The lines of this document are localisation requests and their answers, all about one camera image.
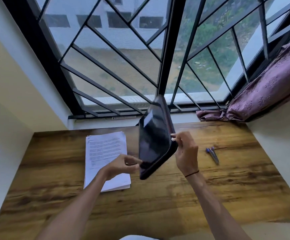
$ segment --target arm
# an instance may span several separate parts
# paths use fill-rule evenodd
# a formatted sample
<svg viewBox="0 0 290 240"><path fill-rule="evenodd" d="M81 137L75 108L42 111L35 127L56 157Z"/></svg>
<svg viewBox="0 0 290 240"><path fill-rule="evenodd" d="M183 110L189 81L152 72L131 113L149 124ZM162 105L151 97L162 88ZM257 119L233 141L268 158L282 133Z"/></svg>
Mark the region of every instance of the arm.
<svg viewBox="0 0 290 240"><path fill-rule="evenodd" d="M138 164L127 166L126 162L139 164L142 161L132 156L121 154L111 163L104 166L82 193L40 232L36 240L80 239L105 181L120 173L134 173L139 170Z"/></svg>
<svg viewBox="0 0 290 240"><path fill-rule="evenodd" d="M181 132L172 136L179 146L175 153L177 167L194 189L215 240L251 240L211 192L204 176L197 172L198 146L191 134Z"/></svg>

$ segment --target purple curtain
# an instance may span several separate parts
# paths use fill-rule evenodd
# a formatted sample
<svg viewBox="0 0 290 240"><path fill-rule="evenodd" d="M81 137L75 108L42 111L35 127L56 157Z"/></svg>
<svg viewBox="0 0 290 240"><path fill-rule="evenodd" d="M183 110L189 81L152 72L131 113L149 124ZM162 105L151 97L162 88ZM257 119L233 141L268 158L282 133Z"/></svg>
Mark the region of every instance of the purple curtain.
<svg viewBox="0 0 290 240"><path fill-rule="evenodd" d="M200 110L201 121L251 121L290 100L290 43L271 64L222 111Z"/></svg>

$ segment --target stack of paper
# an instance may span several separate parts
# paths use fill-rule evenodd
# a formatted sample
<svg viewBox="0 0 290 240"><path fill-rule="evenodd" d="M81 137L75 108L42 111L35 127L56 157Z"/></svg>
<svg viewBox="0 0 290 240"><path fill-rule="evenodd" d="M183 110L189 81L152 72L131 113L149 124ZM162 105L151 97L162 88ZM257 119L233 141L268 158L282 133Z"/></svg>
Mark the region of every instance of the stack of paper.
<svg viewBox="0 0 290 240"><path fill-rule="evenodd" d="M126 136L122 131L86 137L84 188L89 185L103 166L113 161L119 154L127 154ZM101 192L130 187L130 175L122 173L106 181Z"/></svg>

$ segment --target hand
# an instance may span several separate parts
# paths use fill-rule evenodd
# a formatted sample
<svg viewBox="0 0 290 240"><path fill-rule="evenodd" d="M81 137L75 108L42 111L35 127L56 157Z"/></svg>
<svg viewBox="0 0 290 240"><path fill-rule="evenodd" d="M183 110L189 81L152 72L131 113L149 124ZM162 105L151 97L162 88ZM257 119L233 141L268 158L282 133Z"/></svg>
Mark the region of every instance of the hand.
<svg viewBox="0 0 290 240"><path fill-rule="evenodd" d="M139 164L142 162L142 160L133 156L120 154L116 159L100 169L100 171L105 174L106 180L110 180L121 173L135 173L139 170Z"/></svg>
<svg viewBox="0 0 290 240"><path fill-rule="evenodd" d="M175 141L177 141L178 144L178 148L175 153L176 165L178 169L184 176L197 172L198 145L196 145L191 134L186 131L178 134L171 134L171 136L175 138Z"/></svg>

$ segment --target desk surface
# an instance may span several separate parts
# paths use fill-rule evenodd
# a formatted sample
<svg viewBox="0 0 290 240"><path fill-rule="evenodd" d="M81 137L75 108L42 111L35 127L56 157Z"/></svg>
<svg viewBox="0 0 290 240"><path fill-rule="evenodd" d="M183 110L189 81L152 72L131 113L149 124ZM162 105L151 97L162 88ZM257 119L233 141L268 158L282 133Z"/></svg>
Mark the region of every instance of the desk surface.
<svg viewBox="0 0 290 240"><path fill-rule="evenodd" d="M138 155L138 127L35 133L0 211L0 239L33 239L83 189L85 137L121 130L128 153ZM238 222L290 222L290 188L247 126L200 122L175 130L191 132L200 170ZM211 146L219 148L219 166L204 152ZM130 189L99 196L83 239L167 238L207 227L174 156L147 180L131 181Z"/></svg>

